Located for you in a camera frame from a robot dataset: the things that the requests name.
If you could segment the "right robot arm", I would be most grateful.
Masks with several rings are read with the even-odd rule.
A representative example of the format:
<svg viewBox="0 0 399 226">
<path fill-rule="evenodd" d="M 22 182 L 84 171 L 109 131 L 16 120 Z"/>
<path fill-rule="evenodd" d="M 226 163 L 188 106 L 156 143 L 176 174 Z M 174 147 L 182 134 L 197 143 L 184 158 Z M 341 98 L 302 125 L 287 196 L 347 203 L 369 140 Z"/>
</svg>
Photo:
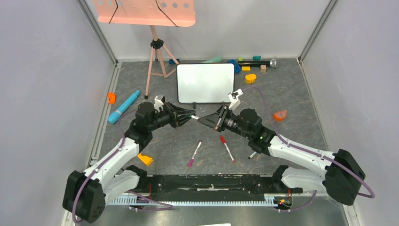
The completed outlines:
<svg viewBox="0 0 399 226">
<path fill-rule="evenodd" d="M 283 166 L 276 171 L 277 176 L 272 178 L 271 184 L 277 192 L 288 188 L 316 190 L 326 192 L 335 201 L 348 206 L 360 196 L 361 182 L 366 175 L 352 154 L 344 149 L 334 153 L 294 142 L 265 127 L 262 118 L 249 108 L 235 115 L 223 105 L 197 121 L 215 131 L 227 129 L 248 139 L 248 146 L 257 153 L 302 166 L 303 169 Z"/>
</svg>

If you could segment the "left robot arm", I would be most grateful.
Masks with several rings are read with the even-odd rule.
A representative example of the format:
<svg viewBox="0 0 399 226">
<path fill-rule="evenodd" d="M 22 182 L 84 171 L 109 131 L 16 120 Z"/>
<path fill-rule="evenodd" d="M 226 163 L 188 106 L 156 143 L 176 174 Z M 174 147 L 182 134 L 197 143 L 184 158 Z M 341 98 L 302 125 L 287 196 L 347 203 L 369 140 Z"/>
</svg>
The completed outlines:
<svg viewBox="0 0 399 226">
<path fill-rule="evenodd" d="M 109 202 L 128 190 L 144 191 L 148 179 L 143 170 L 130 166 L 120 175 L 117 172 L 147 147 L 154 130 L 165 125 L 181 127 L 196 114 L 165 101 L 142 102 L 134 112 L 129 128 L 108 154 L 83 172 L 75 170 L 68 176 L 62 207 L 75 224 L 95 222 Z"/>
</svg>

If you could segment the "white whiteboard black frame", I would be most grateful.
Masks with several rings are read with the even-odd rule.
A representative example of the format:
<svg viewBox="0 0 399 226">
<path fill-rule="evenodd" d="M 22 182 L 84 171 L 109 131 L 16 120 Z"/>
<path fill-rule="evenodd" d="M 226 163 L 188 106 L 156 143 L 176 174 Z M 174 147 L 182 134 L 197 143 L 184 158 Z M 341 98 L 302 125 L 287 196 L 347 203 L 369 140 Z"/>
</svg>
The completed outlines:
<svg viewBox="0 0 399 226">
<path fill-rule="evenodd" d="M 181 104 L 228 103 L 234 89 L 231 63 L 184 63 L 176 67 L 177 99 Z"/>
</svg>

